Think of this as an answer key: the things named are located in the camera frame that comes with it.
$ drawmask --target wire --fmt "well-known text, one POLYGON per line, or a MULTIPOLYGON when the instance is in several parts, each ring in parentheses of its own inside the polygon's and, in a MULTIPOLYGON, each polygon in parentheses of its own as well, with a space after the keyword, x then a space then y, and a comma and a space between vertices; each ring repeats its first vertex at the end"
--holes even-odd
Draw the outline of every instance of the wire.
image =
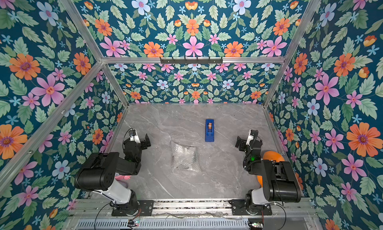
POLYGON ((101 210, 102 210, 106 205, 108 205, 108 204, 110 204, 110 203, 111 203, 111 202, 105 204, 105 205, 98 211, 98 214, 96 215, 95 223, 94 223, 94 225, 93 225, 93 227, 95 228, 95 230, 96 230, 96 221, 97 221, 97 217, 98 217, 99 213, 101 212, 101 210))

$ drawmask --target floral wallpaper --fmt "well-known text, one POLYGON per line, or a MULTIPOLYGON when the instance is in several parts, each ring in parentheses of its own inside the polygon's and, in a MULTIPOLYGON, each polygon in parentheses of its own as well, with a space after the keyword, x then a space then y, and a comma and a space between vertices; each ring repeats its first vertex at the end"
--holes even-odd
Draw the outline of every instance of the floral wallpaper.
POLYGON ((57 0, 0 0, 0 47, 1 170, 95 61, 57 0))
POLYGON ((268 106, 327 230, 383 228, 382 0, 322 0, 268 106))
POLYGON ((76 199, 87 194, 74 188, 81 164, 106 150, 122 111, 100 71, 3 193, 0 229, 62 229, 76 199))

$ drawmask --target light blue flower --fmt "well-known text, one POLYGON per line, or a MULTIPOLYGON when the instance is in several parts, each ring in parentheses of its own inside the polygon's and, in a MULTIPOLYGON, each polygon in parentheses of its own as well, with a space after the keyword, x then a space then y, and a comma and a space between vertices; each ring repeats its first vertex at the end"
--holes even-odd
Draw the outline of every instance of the light blue flower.
POLYGON ((379 47, 375 48, 375 45, 372 45, 371 50, 367 50, 367 52, 369 52, 368 56, 370 56, 371 54, 376 55, 376 51, 379 49, 379 47))
POLYGON ((352 119, 354 120, 353 123, 357 122, 359 124, 359 122, 361 121, 361 118, 359 118, 358 114, 356 114, 355 117, 353 116, 352 119))
POLYGON ((17 116, 14 116, 14 117, 12 117, 12 116, 7 116, 7 118, 8 118, 9 120, 7 120, 7 121, 5 122, 6 124, 11 123, 11 125, 14 125, 15 122, 19 122, 19 120, 16 119, 17 116))
POLYGON ((21 101, 21 99, 18 99, 15 96, 13 97, 13 99, 9 100, 10 103, 13 103, 13 106, 20 104, 20 101, 21 101))
POLYGON ((205 11, 204 6, 199 6, 198 12, 202 14, 203 11, 205 11))

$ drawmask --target aluminum frame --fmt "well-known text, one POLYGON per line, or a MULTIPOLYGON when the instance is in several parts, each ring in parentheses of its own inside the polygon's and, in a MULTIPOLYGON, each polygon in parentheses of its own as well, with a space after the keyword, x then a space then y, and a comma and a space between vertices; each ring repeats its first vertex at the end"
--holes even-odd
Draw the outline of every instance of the aluminum frame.
POLYGON ((273 95, 275 94, 279 83, 281 82, 283 78, 283 74, 285 70, 288 68, 288 65, 291 62, 291 59, 293 58, 294 53, 296 52, 298 45, 309 25, 311 22, 311 19, 314 16, 314 13, 316 9, 318 8, 319 4, 321 3, 321 0, 310 0, 306 10, 303 13, 301 23, 299 24, 292 41, 290 42, 290 45, 286 51, 286 56, 285 56, 285 62, 282 64, 282 66, 279 68, 277 74, 275 75, 274 81, 270 86, 270 89, 268 91, 267 98, 264 102, 264 108, 267 108, 269 105, 273 95))

